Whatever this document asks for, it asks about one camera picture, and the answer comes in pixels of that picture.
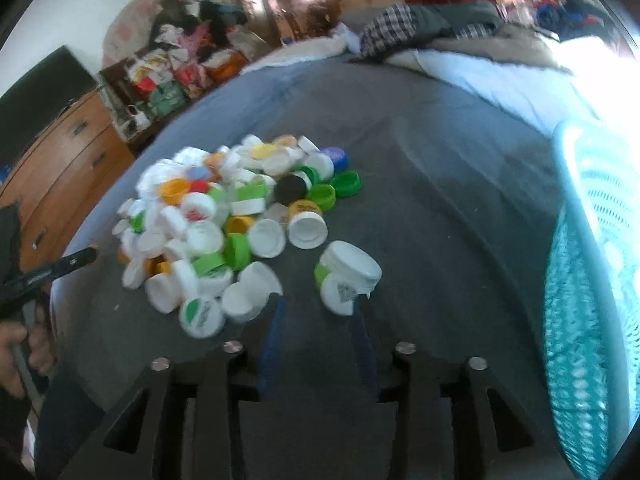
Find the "person's left hand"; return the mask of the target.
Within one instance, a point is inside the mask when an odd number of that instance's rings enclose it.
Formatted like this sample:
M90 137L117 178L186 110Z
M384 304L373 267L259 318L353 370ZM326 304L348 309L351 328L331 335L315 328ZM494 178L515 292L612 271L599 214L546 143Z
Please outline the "person's left hand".
M36 376L47 378L56 364L48 315L35 308L34 322L1 322L1 388L15 399L38 400Z

